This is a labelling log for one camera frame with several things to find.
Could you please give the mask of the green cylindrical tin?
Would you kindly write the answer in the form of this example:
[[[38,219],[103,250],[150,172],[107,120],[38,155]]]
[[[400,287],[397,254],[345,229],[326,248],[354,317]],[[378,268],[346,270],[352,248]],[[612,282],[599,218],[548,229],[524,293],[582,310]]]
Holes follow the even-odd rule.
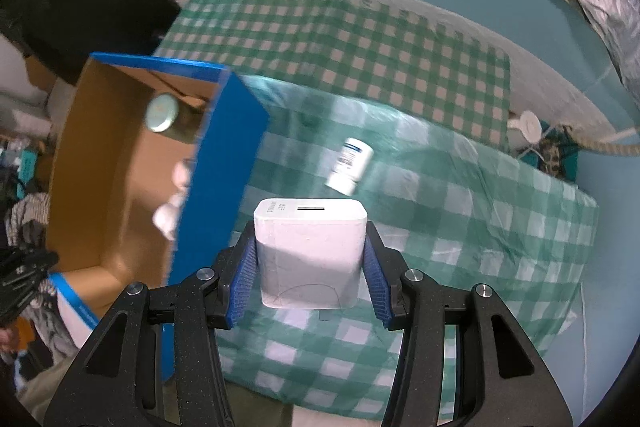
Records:
[[[144,123],[151,132],[182,143],[196,141],[203,113],[170,93],[155,95],[145,109]]]

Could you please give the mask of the white power adapter cube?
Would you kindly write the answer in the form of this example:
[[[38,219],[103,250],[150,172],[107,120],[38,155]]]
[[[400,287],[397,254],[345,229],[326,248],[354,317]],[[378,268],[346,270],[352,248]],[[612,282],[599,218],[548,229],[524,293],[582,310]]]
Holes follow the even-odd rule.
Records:
[[[339,310],[356,305],[368,221],[361,202],[268,198],[253,218],[265,306]]]

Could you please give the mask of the small white pill bottle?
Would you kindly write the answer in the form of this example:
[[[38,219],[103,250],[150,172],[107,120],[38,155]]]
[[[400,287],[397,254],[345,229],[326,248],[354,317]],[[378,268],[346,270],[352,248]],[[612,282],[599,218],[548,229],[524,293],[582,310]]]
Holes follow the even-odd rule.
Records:
[[[372,156],[373,150],[370,145],[355,138],[348,138],[326,179],[326,186],[345,196],[352,195]]]

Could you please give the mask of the teal box on floor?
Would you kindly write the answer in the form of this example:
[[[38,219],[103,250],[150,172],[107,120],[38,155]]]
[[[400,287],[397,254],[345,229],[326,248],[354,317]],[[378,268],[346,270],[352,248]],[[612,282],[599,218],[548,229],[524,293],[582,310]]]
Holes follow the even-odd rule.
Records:
[[[16,195],[23,199],[27,194],[27,185],[34,179],[37,167],[38,155],[33,150],[22,150],[17,176],[20,182],[17,184]]]

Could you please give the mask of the white oval earbuds case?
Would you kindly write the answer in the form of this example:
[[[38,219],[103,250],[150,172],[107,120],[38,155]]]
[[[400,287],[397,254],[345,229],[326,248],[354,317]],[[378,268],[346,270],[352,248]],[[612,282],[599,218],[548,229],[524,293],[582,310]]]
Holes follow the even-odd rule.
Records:
[[[192,160],[184,158],[175,163],[172,169],[171,180],[175,187],[180,191],[186,191],[191,182],[192,176]]]

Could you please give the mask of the green checkered tablecloth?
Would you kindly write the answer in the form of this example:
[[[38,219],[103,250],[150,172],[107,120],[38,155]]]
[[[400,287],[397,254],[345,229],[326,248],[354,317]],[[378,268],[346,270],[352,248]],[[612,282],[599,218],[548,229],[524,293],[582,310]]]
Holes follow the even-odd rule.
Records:
[[[268,110],[238,225],[269,197],[331,197],[355,138],[373,155],[354,196],[410,267],[491,286],[539,351],[568,322],[599,209],[506,153],[502,49],[373,0],[188,0],[157,55],[227,65]]]

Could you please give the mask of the white round cup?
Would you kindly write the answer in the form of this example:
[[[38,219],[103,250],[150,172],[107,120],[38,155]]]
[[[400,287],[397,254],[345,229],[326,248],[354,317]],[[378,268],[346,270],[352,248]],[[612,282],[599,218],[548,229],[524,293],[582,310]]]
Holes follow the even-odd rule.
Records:
[[[506,136],[511,150],[523,150],[536,145],[541,140],[542,128],[538,117],[530,110],[524,110],[520,116],[510,117]]]

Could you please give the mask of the blue-edged cardboard box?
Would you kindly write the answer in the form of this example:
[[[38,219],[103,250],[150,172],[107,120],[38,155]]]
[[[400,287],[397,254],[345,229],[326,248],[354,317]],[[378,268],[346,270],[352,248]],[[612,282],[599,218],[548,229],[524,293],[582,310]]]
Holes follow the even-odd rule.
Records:
[[[144,123],[155,95],[170,93],[203,113],[196,141]],[[82,345],[132,282],[181,282],[226,248],[250,181],[267,111],[226,66],[152,56],[92,54],[58,139],[49,188],[47,245],[63,320]],[[153,213],[181,192],[171,173],[192,160],[176,238]]]

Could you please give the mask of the striped clothing pile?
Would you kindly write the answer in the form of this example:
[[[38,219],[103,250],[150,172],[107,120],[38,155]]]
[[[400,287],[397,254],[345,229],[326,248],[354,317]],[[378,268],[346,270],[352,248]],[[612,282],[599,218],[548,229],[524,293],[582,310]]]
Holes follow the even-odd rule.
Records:
[[[49,222],[50,196],[32,193],[13,205],[3,218],[6,238],[11,247],[43,247]]]

